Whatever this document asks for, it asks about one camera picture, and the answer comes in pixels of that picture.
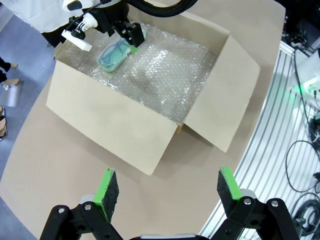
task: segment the clear plastic container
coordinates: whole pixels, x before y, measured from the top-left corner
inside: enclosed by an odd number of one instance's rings
[[[142,33],[144,38],[146,38],[144,29]],[[127,58],[129,53],[135,53],[137,50],[137,47],[129,45],[124,38],[118,36],[99,54],[96,62],[105,71],[112,72]]]

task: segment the metal grating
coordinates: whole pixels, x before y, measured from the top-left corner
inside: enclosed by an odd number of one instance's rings
[[[271,198],[281,198],[290,212],[302,193],[293,191],[288,184],[285,170],[286,153],[293,142],[308,141],[302,100],[300,95],[287,87],[294,69],[292,53],[292,48],[284,43],[280,44],[273,79],[259,120],[234,174],[241,189],[254,191],[263,203]],[[307,104],[306,111],[311,118],[317,110]],[[288,157],[288,174],[292,185],[298,190],[311,187],[316,183],[312,176],[315,172],[320,172],[320,162],[315,151],[306,143],[295,144]],[[297,206],[312,198],[314,196],[306,195]],[[225,211],[219,201],[200,235],[212,237],[225,218]],[[252,229],[245,229],[242,237],[260,239]],[[312,235],[309,235],[302,239],[308,240],[311,237]]]

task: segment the green foam pad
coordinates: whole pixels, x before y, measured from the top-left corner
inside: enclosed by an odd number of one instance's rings
[[[118,195],[119,187],[116,172],[115,170],[108,168],[105,171],[99,188],[93,198],[93,202],[98,208],[100,208],[108,222],[111,222]]]
[[[243,197],[240,188],[238,187],[238,184],[236,182],[236,179],[230,169],[230,167],[225,166],[220,168],[220,172],[229,188],[229,191],[231,193],[231,197],[233,200],[239,200]]]
[[[224,212],[228,216],[242,197],[230,167],[221,167],[216,190],[220,196]]]

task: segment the box flap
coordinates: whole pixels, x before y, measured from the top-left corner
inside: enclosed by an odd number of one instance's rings
[[[57,61],[46,105],[88,138],[151,175],[177,125]]]
[[[226,152],[259,73],[259,65],[229,36],[184,123]]]

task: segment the bubble wrap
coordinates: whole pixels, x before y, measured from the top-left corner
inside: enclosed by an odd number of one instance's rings
[[[90,31],[86,40],[93,46],[91,51],[84,52],[68,42],[61,61],[181,124],[218,55],[154,26],[141,26],[146,31],[145,42],[113,72],[99,67],[96,58],[113,38],[119,37],[117,34],[109,38],[96,30]]]

